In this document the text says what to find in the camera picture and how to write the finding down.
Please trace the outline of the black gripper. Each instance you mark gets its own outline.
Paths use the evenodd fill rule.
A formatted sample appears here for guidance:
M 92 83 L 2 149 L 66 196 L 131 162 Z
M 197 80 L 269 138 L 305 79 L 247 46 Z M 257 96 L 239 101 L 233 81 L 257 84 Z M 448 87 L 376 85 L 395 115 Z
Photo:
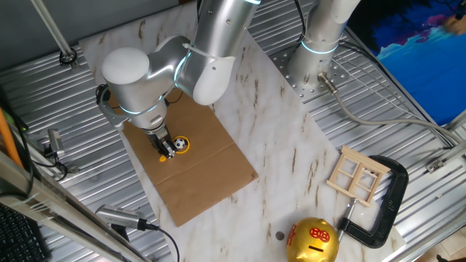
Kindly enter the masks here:
M 165 125 L 154 130 L 145 131 L 149 141 L 161 156 L 173 158 L 177 151 L 171 135 Z

